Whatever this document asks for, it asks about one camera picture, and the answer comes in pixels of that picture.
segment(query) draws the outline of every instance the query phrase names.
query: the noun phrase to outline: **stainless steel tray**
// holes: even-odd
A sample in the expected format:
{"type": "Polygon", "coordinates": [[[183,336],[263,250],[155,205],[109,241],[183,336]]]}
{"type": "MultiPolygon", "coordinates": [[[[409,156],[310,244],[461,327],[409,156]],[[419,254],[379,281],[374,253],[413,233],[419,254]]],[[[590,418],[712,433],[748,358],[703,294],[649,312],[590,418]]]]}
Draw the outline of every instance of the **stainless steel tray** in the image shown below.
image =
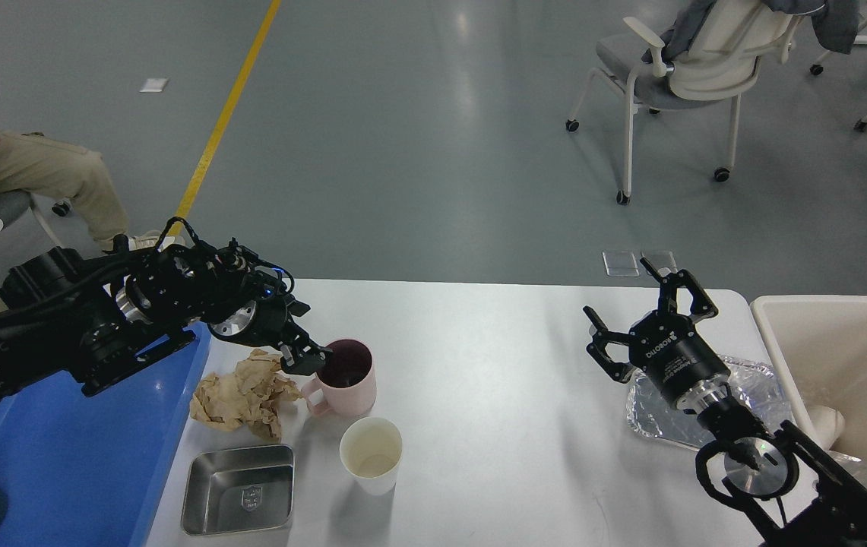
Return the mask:
{"type": "Polygon", "coordinates": [[[295,457],[287,444],[200,454],[187,478],[183,530],[211,536],[285,526],[294,481],[295,457]]]}

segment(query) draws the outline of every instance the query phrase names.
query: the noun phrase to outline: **printed logo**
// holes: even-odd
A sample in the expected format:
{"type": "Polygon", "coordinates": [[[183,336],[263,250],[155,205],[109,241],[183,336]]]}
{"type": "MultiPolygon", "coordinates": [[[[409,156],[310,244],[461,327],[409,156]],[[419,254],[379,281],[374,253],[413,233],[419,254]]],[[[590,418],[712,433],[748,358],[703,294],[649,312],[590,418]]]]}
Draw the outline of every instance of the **printed logo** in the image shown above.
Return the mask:
{"type": "Polygon", "coordinates": [[[257,509],[258,505],[261,505],[263,495],[264,489],[261,487],[245,488],[241,491],[241,506],[245,508],[245,511],[252,512],[257,509]]]}
{"type": "Polygon", "coordinates": [[[670,331],[669,332],[669,338],[663,339],[663,342],[657,343],[656,347],[653,347],[653,349],[650,349],[649,353],[646,353],[646,358],[647,359],[653,358],[653,356],[655,356],[657,353],[659,353],[660,350],[663,349],[663,347],[669,346],[673,342],[676,342],[676,333],[670,331]]]}

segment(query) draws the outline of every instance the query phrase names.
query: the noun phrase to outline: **khaki pants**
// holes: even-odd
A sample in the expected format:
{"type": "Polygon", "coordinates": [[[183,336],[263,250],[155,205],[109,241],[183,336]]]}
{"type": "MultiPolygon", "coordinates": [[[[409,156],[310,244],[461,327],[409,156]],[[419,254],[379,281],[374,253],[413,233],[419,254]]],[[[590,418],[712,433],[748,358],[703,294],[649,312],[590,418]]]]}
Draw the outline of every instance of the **khaki pants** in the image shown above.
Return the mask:
{"type": "MultiPolygon", "coordinates": [[[[40,135],[0,132],[0,193],[27,190],[48,198],[69,198],[72,210],[89,225],[89,235],[103,250],[128,228],[103,158],[40,135]]],[[[0,299],[0,311],[7,309],[0,299]]]]}

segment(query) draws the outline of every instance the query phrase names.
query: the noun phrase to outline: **gray stool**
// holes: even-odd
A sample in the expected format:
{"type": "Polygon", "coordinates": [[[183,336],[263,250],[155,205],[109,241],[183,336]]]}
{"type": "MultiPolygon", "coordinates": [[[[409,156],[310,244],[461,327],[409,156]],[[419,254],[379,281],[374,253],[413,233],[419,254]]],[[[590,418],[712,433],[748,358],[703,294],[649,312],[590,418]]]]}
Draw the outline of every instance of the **gray stool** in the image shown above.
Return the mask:
{"type": "Polygon", "coordinates": [[[21,218],[24,212],[29,209],[34,215],[35,220],[41,225],[41,229],[44,229],[45,233],[47,233],[48,239],[51,239],[55,243],[55,246],[64,247],[61,240],[55,235],[55,232],[52,232],[52,227],[48,225],[48,221],[41,215],[38,203],[35,202],[34,196],[31,196],[31,193],[25,190],[12,190],[0,194],[0,219],[2,219],[2,224],[5,225],[5,228],[21,218]]]}

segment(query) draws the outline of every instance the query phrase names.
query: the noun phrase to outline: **yellow floor line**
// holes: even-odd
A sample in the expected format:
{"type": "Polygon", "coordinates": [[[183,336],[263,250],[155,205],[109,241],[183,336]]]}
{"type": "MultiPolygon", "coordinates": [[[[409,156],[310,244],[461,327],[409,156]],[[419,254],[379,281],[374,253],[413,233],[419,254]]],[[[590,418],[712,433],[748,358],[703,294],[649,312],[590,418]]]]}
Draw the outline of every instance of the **yellow floor line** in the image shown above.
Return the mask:
{"type": "MultiPolygon", "coordinates": [[[[207,146],[204,147],[204,155],[200,156],[200,162],[197,163],[197,169],[190,178],[190,184],[187,185],[186,191],[183,193],[183,198],[180,200],[179,207],[176,208],[176,216],[186,218],[190,214],[190,207],[193,207],[196,201],[197,193],[200,191],[201,184],[204,183],[204,177],[207,176],[207,170],[210,169],[210,162],[214,160],[214,154],[217,152],[217,147],[220,146],[220,139],[224,136],[224,131],[227,129],[228,122],[231,121],[231,115],[234,114],[234,109],[238,106],[238,100],[241,98],[241,93],[245,89],[245,84],[248,83],[250,71],[254,66],[258,53],[261,51],[261,46],[264,44],[264,39],[267,37],[267,29],[271,28],[274,15],[277,14],[277,8],[280,6],[281,0],[273,0],[271,6],[267,7],[267,13],[264,15],[264,21],[261,22],[261,28],[257,31],[257,36],[254,37],[252,47],[248,52],[248,58],[241,66],[241,71],[238,72],[238,79],[234,82],[234,87],[227,97],[227,103],[224,103],[224,109],[220,111],[220,117],[217,118],[217,124],[214,126],[214,131],[210,133],[210,139],[207,140],[207,146]]],[[[170,230],[170,235],[176,235],[180,231],[180,225],[176,225],[170,230]]]]}

